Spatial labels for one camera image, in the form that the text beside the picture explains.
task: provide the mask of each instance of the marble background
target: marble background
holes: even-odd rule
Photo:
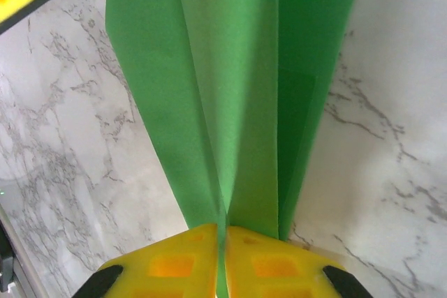
[[[186,229],[104,27],[52,0],[0,36],[0,204],[49,297]],[[291,241],[375,297],[447,297],[447,0],[356,0]]]

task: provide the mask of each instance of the marble wall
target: marble wall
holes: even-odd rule
[[[186,229],[104,27],[52,0],[0,36],[0,204],[49,297]],[[447,0],[356,0],[291,240],[375,297],[447,297]]]

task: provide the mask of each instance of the black rubber tip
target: black rubber tip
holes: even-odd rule
[[[95,272],[72,298],[103,298],[123,269],[121,265],[112,265]]]
[[[373,298],[353,274],[332,265],[324,267],[323,272],[342,298]]]

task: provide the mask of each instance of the white marble surface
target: white marble surface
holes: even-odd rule
[[[104,29],[52,0],[0,36],[0,204],[50,297],[186,229]],[[447,0],[356,0],[291,239],[375,297],[447,297]]]

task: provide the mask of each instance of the green paper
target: green paper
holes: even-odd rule
[[[352,0],[107,0],[107,30],[189,227],[286,239]]]

